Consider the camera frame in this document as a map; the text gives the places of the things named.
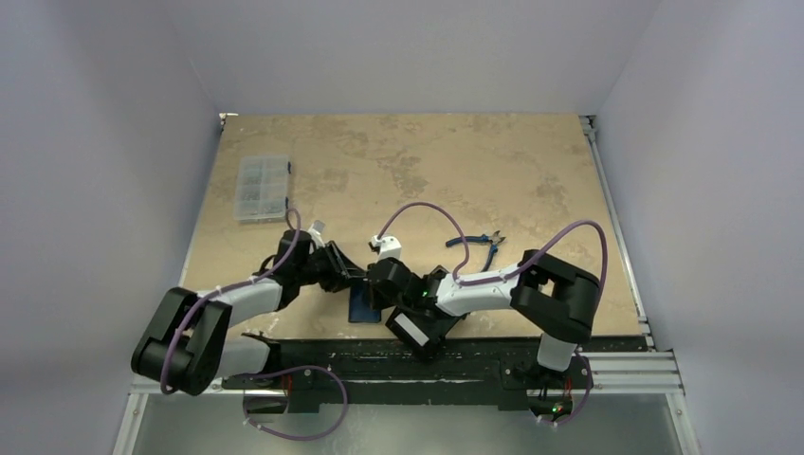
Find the black plastic tray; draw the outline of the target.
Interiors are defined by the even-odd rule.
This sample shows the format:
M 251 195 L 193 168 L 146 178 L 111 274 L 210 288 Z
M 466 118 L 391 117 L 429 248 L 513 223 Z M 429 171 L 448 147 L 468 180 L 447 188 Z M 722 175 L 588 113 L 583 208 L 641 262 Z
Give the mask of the black plastic tray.
M 442 350 L 447 334 L 464 319 L 466 314 L 455 316 L 437 305 L 395 306 L 385 325 L 418 360 L 430 363 Z

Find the blue card holder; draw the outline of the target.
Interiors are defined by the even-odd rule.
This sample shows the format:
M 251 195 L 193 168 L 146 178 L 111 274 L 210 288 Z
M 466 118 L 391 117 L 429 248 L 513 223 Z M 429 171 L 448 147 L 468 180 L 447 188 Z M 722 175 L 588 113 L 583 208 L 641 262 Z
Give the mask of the blue card holder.
M 353 324 L 378 324 L 381 320 L 381 311 L 371 307 L 368 284 L 358 282 L 352 285 L 348 301 L 348 322 Z

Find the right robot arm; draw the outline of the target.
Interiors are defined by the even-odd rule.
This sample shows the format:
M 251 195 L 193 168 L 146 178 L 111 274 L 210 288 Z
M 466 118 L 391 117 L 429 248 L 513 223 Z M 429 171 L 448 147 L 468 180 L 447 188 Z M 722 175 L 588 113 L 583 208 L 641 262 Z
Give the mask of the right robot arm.
M 398 259 L 369 267 L 370 303 L 393 311 L 391 332 L 423 361 L 434 359 L 448 333 L 478 311 L 514 310 L 541 331 L 532 372 L 554 386 L 570 371 L 576 348 L 591 339 L 602 282 L 538 249 L 519 263 L 453 278 L 442 266 L 419 276 Z

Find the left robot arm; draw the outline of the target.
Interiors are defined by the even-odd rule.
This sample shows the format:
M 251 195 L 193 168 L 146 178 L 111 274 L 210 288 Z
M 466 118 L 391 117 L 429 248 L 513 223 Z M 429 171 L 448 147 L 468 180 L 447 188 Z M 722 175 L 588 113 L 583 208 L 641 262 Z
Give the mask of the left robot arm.
M 133 350 L 131 370 L 167 394 L 199 395 L 215 379 L 240 374 L 272 387 L 283 374 L 283 363 L 272 355 L 278 344 L 260 335 L 228 340 L 229 329 L 282 311 L 305 286 L 337 293 L 365 275 L 335 242 L 322 244 L 310 231 L 289 229 L 276 253 L 248 278 L 205 291 L 169 289 Z

